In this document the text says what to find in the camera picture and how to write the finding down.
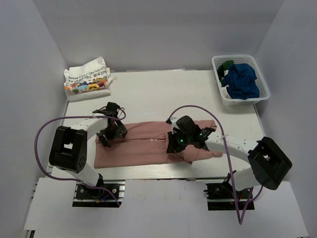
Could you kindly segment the pink printed t shirt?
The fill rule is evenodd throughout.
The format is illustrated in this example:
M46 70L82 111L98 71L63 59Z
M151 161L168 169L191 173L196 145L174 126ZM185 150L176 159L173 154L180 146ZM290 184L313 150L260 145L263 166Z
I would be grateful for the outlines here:
M102 145L96 138L94 168L114 168L154 164L171 164L222 157L221 152L197 149L192 145L180 153L166 152L167 133L171 126L163 121L149 121L126 124L126 136L110 142L110 147Z

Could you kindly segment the white and green t shirt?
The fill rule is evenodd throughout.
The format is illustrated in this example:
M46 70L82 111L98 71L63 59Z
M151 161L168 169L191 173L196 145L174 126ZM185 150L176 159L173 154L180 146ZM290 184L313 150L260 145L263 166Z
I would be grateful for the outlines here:
M221 64L217 69L217 75L218 75L218 78L219 78L219 81L220 81L222 87L226 86L223 79L228 74L228 70L229 70L230 66L233 64L234 64L233 60L227 60L223 64Z

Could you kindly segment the blue t shirt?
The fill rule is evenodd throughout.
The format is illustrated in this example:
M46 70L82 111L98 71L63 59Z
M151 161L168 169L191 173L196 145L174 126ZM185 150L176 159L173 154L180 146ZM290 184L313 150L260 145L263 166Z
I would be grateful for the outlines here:
M233 64L223 81L225 97L228 99L250 99L260 96L259 89L255 84L257 79L255 70L247 63Z

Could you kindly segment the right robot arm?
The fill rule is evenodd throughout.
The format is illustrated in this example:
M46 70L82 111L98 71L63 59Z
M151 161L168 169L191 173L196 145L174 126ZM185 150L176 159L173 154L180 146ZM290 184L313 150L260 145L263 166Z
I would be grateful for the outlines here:
M263 186L277 190L293 164L275 141L263 137L258 141L225 136L211 126L199 126L189 116L168 119L171 126L168 133L167 153L179 153L192 145L204 151L220 152L245 161L250 166L232 171L223 181L224 193L231 198L242 190Z

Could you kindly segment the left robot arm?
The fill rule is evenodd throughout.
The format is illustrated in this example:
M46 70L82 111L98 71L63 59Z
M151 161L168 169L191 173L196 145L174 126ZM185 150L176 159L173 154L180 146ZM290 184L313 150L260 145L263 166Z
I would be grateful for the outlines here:
M50 165L72 175L76 181L88 187L94 198L104 194L103 178L87 163L88 141L96 136L102 146L125 137L127 129L120 114L126 116L124 108L109 102L105 107L92 112L89 117L72 126L59 126L54 135L50 152Z

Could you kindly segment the folded white printed t shirt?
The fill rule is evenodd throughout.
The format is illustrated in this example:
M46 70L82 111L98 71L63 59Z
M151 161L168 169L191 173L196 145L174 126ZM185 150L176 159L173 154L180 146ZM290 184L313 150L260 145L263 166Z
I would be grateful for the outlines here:
M64 77L64 90L70 102L109 96L109 86L115 79L103 57L65 69Z

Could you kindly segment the white plastic basket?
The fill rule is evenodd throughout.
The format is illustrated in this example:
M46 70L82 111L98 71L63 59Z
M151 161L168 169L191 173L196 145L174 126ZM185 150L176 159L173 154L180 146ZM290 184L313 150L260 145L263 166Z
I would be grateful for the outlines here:
M234 63L247 63L255 70L255 74L257 77L257 79L255 80L255 84L258 87L259 93L260 93L260 96L258 98L250 98L250 99L242 100L242 99L228 99L224 96L223 90L221 89L221 83L219 81L219 77L218 77L216 70L218 69L218 67L222 63L224 63L228 60L233 60ZM221 97L221 100L222 100L222 103L224 106L230 107L230 106L255 105L256 103L258 103L260 101L264 101L264 100L267 100L270 98L270 92L269 92L268 86L266 84L266 81L263 78L263 75L262 75L262 73L257 65L257 62L253 56L250 56L250 55L219 55L219 56L213 56L211 61L212 61L213 69L214 69L215 78L217 81L217 86L218 86L218 89L220 92L220 97Z

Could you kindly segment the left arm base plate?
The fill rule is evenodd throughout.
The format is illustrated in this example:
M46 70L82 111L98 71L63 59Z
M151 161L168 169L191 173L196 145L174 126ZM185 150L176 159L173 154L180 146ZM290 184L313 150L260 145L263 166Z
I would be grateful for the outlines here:
M108 189L119 204L122 203L125 191L125 181L104 181L104 187ZM73 207L86 207L86 208L118 208L119 205L110 195L109 192L104 190L94 191L84 185L77 183L75 187Z

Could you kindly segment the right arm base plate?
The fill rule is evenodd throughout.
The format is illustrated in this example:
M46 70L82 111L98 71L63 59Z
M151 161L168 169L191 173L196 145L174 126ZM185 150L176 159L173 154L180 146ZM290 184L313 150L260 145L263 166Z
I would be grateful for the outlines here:
M250 192L250 188L237 192L238 208L240 211L244 209ZM221 183L206 183L204 193L207 196L209 211L236 210L232 193L225 191Z

